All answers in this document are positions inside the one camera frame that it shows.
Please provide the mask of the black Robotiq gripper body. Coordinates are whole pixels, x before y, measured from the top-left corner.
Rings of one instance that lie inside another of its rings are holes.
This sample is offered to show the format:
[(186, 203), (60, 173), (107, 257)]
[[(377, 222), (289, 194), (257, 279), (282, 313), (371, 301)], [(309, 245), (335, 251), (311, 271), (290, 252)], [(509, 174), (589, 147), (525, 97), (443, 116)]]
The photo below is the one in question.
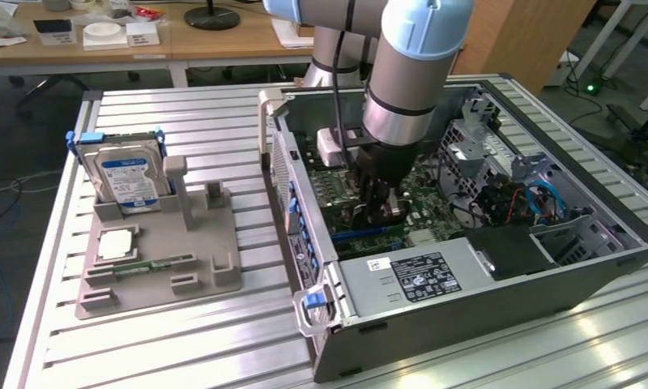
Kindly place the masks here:
[(387, 188), (398, 188), (411, 171), (415, 158), (415, 143), (398, 147), (386, 143), (359, 146), (355, 157), (358, 187), (367, 188), (381, 182)]

